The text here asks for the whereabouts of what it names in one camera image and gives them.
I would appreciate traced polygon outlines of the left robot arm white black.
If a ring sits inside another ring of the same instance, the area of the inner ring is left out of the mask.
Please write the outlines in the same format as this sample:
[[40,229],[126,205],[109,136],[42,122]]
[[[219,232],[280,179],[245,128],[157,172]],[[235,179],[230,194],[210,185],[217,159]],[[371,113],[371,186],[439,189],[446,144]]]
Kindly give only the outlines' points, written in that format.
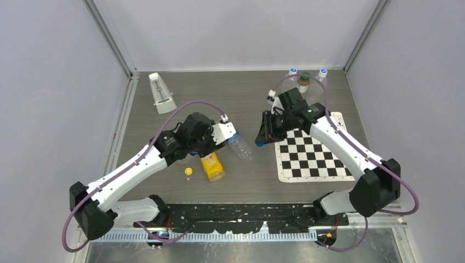
[[117,225],[150,222],[156,227],[168,220],[163,200],[152,195],[141,200],[120,199],[152,174],[195,153],[205,157],[223,148],[236,133],[229,121],[215,122],[194,112],[171,130],[150,139],[135,156],[110,174],[85,185],[74,183],[69,189],[70,210],[88,240],[107,234]]

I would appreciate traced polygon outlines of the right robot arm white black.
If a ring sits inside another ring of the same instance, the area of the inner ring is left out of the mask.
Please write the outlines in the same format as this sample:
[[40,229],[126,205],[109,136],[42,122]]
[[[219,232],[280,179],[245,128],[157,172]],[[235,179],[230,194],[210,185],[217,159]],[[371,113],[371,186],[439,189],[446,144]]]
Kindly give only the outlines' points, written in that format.
[[297,88],[267,96],[271,110],[264,111],[255,139],[257,146],[284,141],[289,131],[299,129],[325,145],[348,168],[356,184],[353,188],[328,193],[315,200],[313,218],[327,225],[335,214],[356,211],[371,217],[400,197],[400,164],[384,160],[363,147],[332,118],[320,103],[308,105]]

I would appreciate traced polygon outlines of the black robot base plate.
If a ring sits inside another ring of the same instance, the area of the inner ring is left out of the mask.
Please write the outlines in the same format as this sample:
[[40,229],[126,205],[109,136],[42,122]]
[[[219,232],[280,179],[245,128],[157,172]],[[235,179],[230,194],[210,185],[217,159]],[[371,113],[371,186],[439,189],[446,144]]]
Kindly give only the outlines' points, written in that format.
[[344,213],[326,215],[311,204],[164,204],[155,219],[135,222],[134,227],[165,228],[173,233],[245,236],[267,227],[270,235],[304,234],[311,227],[331,230],[329,244],[336,240],[339,226],[347,226]]

